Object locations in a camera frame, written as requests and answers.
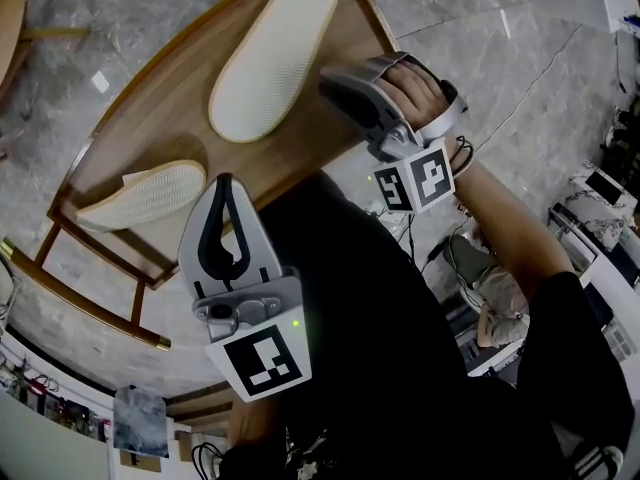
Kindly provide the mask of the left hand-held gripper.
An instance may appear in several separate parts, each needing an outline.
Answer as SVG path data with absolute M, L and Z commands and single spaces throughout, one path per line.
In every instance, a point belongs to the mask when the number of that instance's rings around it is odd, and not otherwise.
M 232 267 L 221 241 L 225 206 L 240 252 Z M 241 400 L 256 401 L 311 379 L 298 273 L 282 270 L 236 177 L 223 173 L 201 194 L 187 220 L 178 263 L 194 298 L 192 311 L 208 330 L 205 352 Z

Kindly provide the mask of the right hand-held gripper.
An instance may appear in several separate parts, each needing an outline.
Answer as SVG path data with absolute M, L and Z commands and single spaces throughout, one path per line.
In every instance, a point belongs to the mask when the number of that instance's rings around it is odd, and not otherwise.
M 467 105 L 447 80 L 436 79 L 444 110 L 425 125 L 412 125 L 408 114 L 377 85 L 384 73 L 402 61 L 421 67 L 406 52 L 383 55 L 363 64 L 321 69 L 319 93 L 367 142 L 368 151 L 385 163 L 375 172 L 389 209 L 421 213 L 453 192 L 445 135 Z

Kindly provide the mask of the person's right hand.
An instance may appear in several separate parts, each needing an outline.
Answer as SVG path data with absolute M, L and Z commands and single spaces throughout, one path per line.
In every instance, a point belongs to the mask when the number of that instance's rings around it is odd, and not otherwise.
M 449 106 L 434 77 L 407 60 L 388 68 L 376 83 L 400 109 L 414 131 L 430 124 Z

